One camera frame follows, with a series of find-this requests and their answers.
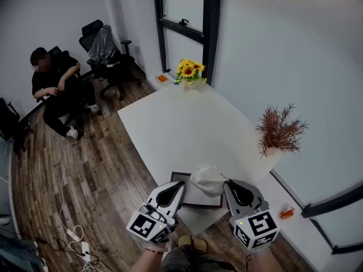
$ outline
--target orange object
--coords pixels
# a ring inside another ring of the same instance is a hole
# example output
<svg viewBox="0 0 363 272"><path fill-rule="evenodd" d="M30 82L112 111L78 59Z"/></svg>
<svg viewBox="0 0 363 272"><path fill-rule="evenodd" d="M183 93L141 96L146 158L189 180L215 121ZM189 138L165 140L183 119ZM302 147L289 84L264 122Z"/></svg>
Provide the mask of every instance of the orange object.
<svg viewBox="0 0 363 272"><path fill-rule="evenodd" d="M288 219L291 218L294 215L294 208L291 208L289 210L284 210L280 212L280 218L281 219Z"/></svg>
<svg viewBox="0 0 363 272"><path fill-rule="evenodd" d="M163 75L158 76L158 79L159 79L162 83L168 80L168 79L167 79L165 76L163 76Z"/></svg>

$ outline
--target white plastic bag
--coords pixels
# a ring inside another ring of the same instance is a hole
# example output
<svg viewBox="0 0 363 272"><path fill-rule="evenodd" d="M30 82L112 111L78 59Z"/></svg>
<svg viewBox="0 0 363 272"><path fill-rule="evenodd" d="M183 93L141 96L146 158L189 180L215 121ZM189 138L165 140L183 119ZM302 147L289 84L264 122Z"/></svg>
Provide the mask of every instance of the white plastic bag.
<svg viewBox="0 0 363 272"><path fill-rule="evenodd" d="M212 161L199 165L191 175L192 184L208 197L224 194L223 185L227 180Z"/></svg>

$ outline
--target office chair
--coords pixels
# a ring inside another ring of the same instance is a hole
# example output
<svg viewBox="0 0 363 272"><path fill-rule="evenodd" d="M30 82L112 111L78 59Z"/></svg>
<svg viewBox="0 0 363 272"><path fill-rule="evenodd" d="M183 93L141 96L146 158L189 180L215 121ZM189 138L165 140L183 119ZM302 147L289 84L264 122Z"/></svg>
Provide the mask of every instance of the office chair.
<svg viewBox="0 0 363 272"><path fill-rule="evenodd" d="M61 49L58 46L52 48L50 51L48 51L48 53L50 54L50 57L59 56L59 55L69 56L69 52L67 50L65 50L63 52L63 51L61 51ZM81 79L81 74L80 74L79 70L76 73L74 73L74 75L76 78ZM41 97L36 100L37 103L39 101L45 102L45 99L43 97ZM86 105L86 99L83 98L79 102L79 104L77 106L75 106L74 110L72 110L72 112L69 113L67 121L65 122L65 125L68 126L72 122L72 120L76 121L77 127L78 127L77 128L78 140L81 139L84 135L83 114L91 112L91 110L89 110L89 109L84 109L85 105Z"/></svg>
<svg viewBox="0 0 363 272"><path fill-rule="evenodd" d="M90 52L94 41L97 38L97 35L101 28L103 27L103 23L101 20L96 20L82 28L82 37L79 39L80 45L85 49L87 53ZM96 77L101 77L103 79L107 79L109 85L104 88L100 97L104 99L104 93L113 86L119 88L120 97L119 100L122 101L124 99L124 89L122 87L122 82L137 82L137 85L141 85L141 81L139 79L134 79L131 76L129 68L134 63L134 58L130 56L128 45L131 43L130 40L124 40L121 42L125 46L126 54L121 54L120 51L115 47L117 51L112 56L112 58L106 63L98 65L93 59L89 59L87 63L91 66Z"/></svg>
<svg viewBox="0 0 363 272"><path fill-rule="evenodd" d="M5 141L13 138L15 141L14 151L18 154L18 149L21 147L25 151L24 139L28 132L33 133L29 123L19 121L20 115L11 105L11 102L6 105L3 98L0 98L0 137Z"/></svg>

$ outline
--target white table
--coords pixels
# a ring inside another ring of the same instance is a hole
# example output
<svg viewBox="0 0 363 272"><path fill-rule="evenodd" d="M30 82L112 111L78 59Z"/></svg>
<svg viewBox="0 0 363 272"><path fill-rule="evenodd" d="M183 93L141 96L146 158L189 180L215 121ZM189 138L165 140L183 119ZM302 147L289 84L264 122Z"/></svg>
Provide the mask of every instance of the white table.
<svg viewBox="0 0 363 272"><path fill-rule="evenodd" d="M172 171L192 173L210 160L226 177L257 185L281 157L261 157L254 125L208 85L198 91L170 86L118 113L158 185ZM197 235L227 212L182 207L178 215Z"/></svg>

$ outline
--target red bracelet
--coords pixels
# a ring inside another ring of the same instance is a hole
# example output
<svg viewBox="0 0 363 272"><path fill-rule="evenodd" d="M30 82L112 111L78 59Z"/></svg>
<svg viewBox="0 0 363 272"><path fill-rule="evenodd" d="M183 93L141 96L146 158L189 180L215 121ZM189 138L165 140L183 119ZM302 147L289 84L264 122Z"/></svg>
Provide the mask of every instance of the red bracelet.
<svg viewBox="0 0 363 272"><path fill-rule="evenodd" d="M155 254L160 254L160 255L164 254L164 252L153 251L153 250L150 250L150 249L147 249L147 248L145 248L145 250L148 250L148 251L153 252Z"/></svg>

